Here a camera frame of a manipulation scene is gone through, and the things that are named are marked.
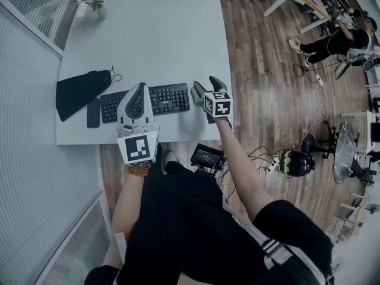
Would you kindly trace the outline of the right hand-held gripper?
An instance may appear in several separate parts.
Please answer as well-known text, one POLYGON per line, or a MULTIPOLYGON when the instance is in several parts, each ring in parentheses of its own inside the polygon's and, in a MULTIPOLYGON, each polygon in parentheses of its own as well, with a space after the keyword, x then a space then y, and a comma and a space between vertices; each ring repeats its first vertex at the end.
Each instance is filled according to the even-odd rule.
POLYGON ((233 99, 227 92, 227 86, 214 76, 209 76, 213 92, 208 92, 198 81, 192 87, 193 99, 203 99, 203 109, 209 124, 217 118, 228 118, 232 115, 233 99))

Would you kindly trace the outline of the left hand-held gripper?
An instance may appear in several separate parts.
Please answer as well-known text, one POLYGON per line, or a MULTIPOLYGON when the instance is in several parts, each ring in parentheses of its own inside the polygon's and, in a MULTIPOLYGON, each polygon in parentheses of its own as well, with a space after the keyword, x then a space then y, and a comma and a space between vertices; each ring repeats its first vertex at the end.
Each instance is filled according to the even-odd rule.
MULTIPOLYGON (((148 125, 154 122, 149 88, 139 83, 124 95, 117 109, 118 124, 148 125)), ((152 124, 150 132, 117 139, 123 162, 128 166, 152 164, 156 161, 160 126, 152 124)))

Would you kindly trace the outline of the black keyboard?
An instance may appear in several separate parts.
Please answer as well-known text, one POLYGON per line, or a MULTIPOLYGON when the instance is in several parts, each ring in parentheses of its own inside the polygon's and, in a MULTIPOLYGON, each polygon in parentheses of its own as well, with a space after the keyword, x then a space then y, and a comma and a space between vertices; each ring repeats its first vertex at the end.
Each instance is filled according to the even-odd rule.
MULTIPOLYGON (((100 96, 103 123, 117 121, 117 108, 126 93, 120 91, 100 96)), ((149 94, 154 116, 190 110, 188 86, 185 83, 149 87, 149 94)))

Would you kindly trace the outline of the person's left forearm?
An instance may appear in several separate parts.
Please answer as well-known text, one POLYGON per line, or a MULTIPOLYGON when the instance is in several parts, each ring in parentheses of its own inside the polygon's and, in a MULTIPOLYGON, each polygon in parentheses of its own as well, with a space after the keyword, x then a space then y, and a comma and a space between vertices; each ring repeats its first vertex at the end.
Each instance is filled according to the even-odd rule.
POLYGON ((113 233, 123 233, 126 241, 140 216, 144 177, 129 173, 112 217, 113 233))

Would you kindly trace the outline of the person's right forearm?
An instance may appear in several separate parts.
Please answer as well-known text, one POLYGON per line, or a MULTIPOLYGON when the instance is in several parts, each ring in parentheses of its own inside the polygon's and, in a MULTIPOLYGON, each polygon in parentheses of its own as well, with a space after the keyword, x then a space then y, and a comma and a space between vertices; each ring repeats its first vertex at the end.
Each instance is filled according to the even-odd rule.
POLYGON ((265 190, 262 178, 234 135, 229 122, 225 118, 217 118, 215 123, 237 194, 250 221, 253 221, 273 199, 265 190))

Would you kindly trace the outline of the person's left hand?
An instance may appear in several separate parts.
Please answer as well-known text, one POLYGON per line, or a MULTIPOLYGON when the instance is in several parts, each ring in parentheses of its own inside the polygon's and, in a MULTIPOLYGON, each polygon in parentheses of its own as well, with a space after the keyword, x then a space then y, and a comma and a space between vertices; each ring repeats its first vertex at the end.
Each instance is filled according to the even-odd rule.
POLYGON ((118 137, 121 138, 131 135, 145 134, 150 132, 150 129, 143 126, 119 125, 117 131, 118 137))

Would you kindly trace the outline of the black smartphone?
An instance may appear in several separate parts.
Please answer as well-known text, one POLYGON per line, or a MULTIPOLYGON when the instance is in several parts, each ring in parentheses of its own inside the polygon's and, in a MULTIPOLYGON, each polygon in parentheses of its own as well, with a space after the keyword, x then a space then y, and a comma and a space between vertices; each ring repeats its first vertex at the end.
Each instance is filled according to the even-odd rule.
POLYGON ((87 105, 87 128, 100 126, 100 99, 95 98, 87 105))

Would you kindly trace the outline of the person's white shoe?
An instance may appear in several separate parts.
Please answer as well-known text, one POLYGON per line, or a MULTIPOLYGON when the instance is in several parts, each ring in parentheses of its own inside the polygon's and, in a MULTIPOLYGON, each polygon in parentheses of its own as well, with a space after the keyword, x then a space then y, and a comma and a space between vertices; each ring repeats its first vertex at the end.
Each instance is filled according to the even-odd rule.
POLYGON ((176 173, 179 162, 174 152, 168 151, 165 155, 164 162, 164 169, 167 173, 176 173))

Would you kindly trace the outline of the black monitor device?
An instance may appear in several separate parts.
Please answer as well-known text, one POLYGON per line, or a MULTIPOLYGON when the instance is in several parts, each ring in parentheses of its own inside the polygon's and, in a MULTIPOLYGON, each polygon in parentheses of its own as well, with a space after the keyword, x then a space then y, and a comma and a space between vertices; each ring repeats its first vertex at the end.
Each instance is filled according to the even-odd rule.
POLYGON ((218 171, 222 171, 226 162, 223 150, 211 148, 198 143, 191 156, 191 166, 196 166, 198 170, 215 177, 218 171))

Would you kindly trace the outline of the black stool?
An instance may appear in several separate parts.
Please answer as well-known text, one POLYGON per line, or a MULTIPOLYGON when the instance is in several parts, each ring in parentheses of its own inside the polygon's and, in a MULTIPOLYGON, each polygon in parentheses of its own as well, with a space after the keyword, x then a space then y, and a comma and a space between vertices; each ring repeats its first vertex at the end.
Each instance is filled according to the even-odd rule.
POLYGON ((301 142, 300 148, 306 153, 315 152, 316 141, 312 134, 306 134, 301 142))

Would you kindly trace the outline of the black glossy helmet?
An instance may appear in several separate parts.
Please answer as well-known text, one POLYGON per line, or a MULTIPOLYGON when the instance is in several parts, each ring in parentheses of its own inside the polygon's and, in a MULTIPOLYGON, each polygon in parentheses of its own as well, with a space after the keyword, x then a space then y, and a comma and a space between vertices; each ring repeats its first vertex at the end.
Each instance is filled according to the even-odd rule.
POLYGON ((311 153, 301 149, 283 150, 280 154, 280 172, 290 177, 303 177, 315 170, 316 162, 311 153))

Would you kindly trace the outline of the person's black clothing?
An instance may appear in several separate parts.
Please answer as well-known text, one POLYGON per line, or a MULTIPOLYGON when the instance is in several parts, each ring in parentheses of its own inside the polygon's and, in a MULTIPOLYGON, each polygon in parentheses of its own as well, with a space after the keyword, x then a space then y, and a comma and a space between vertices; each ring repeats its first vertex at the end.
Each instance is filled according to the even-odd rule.
POLYGON ((211 285, 296 285, 307 271, 297 265, 267 268, 251 227, 300 249, 324 277, 333 245, 302 211, 275 200, 252 221, 237 221, 223 208, 216 180, 170 162, 154 166, 144 182, 140 216, 127 240, 125 265, 92 269, 84 285, 177 285, 181 274, 211 285))

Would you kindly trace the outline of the grey shell chair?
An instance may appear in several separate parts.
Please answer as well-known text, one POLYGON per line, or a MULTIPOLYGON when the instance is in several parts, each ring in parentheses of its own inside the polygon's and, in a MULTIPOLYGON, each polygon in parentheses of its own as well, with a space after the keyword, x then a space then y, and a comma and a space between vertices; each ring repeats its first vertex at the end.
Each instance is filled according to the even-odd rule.
POLYGON ((334 71, 335 79, 339 80, 344 73, 348 70, 351 64, 356 61, 357 54, 354 49, 350 49, 347 51, 346 58, 343 61, 339 62, 338 67, 334 71))

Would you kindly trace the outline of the round marble side table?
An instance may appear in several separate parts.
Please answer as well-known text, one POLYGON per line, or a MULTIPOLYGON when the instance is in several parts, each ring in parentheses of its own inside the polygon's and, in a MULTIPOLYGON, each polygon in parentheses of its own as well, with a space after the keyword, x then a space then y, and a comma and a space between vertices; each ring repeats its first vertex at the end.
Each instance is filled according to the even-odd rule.
POLYGON ((334 181, 342 184, 349 176, 354 158, 356 142, 354 130, 350 123, 344 121, 339 129, 334 153, 334 181))

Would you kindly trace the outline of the black drawstring pouch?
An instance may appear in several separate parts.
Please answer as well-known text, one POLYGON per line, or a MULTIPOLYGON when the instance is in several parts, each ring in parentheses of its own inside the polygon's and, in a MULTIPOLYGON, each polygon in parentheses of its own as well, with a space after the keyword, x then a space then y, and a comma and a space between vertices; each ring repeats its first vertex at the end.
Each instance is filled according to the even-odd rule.
POLYGON ((56 110, 62 122, 91 103, 112 82, 120 81, 121 74, 114 69, 90 71, 86 74, 60 80, 56 85, 56 110))

